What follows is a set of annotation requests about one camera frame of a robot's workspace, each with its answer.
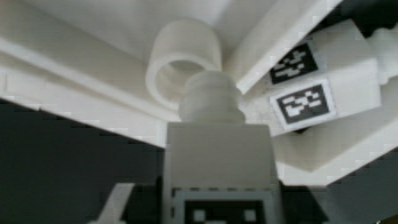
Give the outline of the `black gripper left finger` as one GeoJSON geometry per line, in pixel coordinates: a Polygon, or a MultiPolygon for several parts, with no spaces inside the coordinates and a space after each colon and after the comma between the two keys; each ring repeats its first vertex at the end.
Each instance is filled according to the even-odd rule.
{"type": "Polygon", "coordinates": [[[87,224],[160,224],[158,187],[117,183],[98,218],[87,224]]]}

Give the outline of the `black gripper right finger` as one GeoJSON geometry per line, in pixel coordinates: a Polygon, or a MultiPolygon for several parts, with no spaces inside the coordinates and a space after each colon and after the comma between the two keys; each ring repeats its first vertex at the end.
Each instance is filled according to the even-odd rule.
{"type": "Polygon", "coordinates": [[[281,186],[286,224],[327,224],[323,212],[311,190],[306,186],[281,186]]]}

